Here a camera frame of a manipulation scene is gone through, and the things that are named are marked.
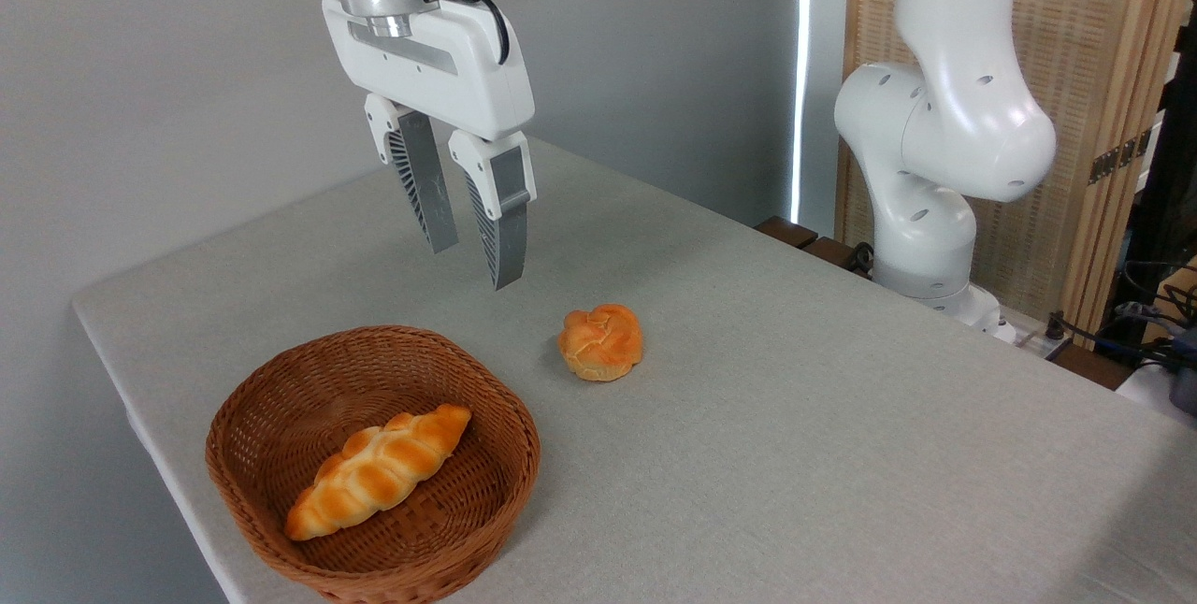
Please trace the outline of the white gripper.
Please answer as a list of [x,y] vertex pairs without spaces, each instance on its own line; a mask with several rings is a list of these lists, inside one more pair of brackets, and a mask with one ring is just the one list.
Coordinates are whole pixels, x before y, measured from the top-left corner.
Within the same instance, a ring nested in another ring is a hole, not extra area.
[[364,111],[377,153],[397,171],[431,250],[452,248],[458,236],[429,117],[461,128],[448,145],[466,175],[493,288],[521,279],[536,187],[518,130],[535,103],[516,35],[508,33],[502,65],[496,17],[484,6],[448,2],[414,13],[405,37],[372,33],[338,0],[322,0],[322,10],[344,71],[369,92]]

